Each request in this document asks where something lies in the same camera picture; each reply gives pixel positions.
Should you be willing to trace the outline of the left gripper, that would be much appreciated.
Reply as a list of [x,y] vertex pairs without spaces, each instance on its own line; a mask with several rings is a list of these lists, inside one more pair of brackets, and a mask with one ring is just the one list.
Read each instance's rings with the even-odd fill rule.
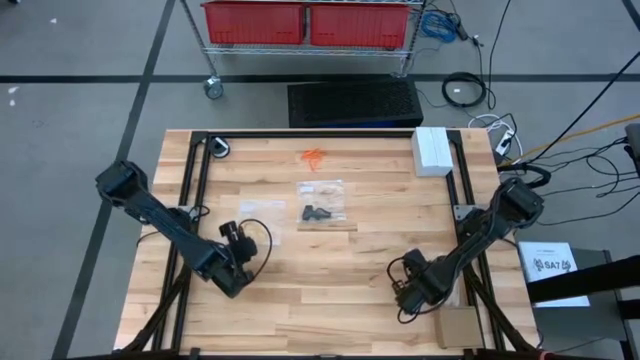
[[232,296],[235,297],[253,279],[251,271],[245,271],[243,266],[257,254],[255,241],[247,236],[244,230],[235,221],[230,221],[219,226],[222,237],[227,239],[226,249],[230,254],[233,270]]

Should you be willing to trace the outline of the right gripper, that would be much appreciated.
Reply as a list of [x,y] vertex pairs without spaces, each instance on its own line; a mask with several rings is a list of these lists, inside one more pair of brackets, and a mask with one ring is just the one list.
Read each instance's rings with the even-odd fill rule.
[[424,304],[435,306],[443,300],[438,290],[426,276],[431,263],[422,252],[412,249],[401,257],[406,279],[394,284],[395,300],[405,314],[418,314]]

